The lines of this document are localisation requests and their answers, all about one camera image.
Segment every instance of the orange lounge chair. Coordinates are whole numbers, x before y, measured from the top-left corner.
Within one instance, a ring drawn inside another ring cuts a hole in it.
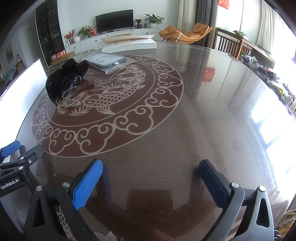
[[[193,44],[204,38],[212,29],[208,25],[197,23],[193,30],[184,33],[173,26],[168,26],[165,30],[159,32],[159,36],[167,42]]]

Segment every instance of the framed picture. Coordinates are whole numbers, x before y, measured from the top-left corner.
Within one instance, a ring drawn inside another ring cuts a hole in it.
[[[218,0],[218,4],[226,9],[229,9],[229,0]]]
[[[10,64],[10,62],[14,59],[11,44],[9,44],[8,47],[6,48],[5,54],[6,54],[6,59],[8,64]]]

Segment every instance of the green plant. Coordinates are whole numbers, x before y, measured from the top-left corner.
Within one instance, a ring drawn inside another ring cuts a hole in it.
[[[164,18],[160,18],[161,16],[155,16],[154,14],[152,14],[152,16],[150,16],[149,14],[145,14],[146,16],[148,16],[147,18],[145,18],[145,21],[149,21],[149,23],[157,23],[157,24],[161,24],[162,21],[164,20]]]
[[[90,26],[84,26],[84,27],[82,27],[79,30],[78,35],[81,35],[81,36],[84,36],[84,37],[88,37],[89,36],[89,29],[90,29]]]
[[[141,24],[142,19],[136,19],[135,21],[137,22],[137,24]]]

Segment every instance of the metal screw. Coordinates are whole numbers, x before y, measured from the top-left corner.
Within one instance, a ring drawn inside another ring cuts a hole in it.
[[[69,182],[64,182],[63,183],[63,188],[68,188],[70,186],[70,183]]]
[[[239,184],[236,182],[231,183],[231,186],[233,186],[234,188],[239,188]]]
[[[39,192],[39,191],[41,191],[41,190],[42,190],[42,186],[39,185],[39,186],[36,187],[36,191]]]
[[[266,191],[266,188],[265,188],[264,186],[259,186],[259,190],[260,190],[261,192],[265,192],[265,191]]]

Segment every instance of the red decoration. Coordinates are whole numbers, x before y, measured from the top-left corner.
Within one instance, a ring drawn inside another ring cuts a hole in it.
[[[218,4],[226,9],[229,9],[229,0],[218,0]]]
[[[90,27],[90,28],[89,28],[89,32],[90,32],[90,34],[91,34],[91,37],[96,36],[96,30],[95,30],[93,27]]]
[[[68,34],[64,35],[66,39],[73,39],[75,33],[75,29],[72,29],[72,32],[68,31]]]
[[[216,70],[211,68],[206,68],[204,76],[202,78],[203,82],[212,82],[212,79],[215,75]]]

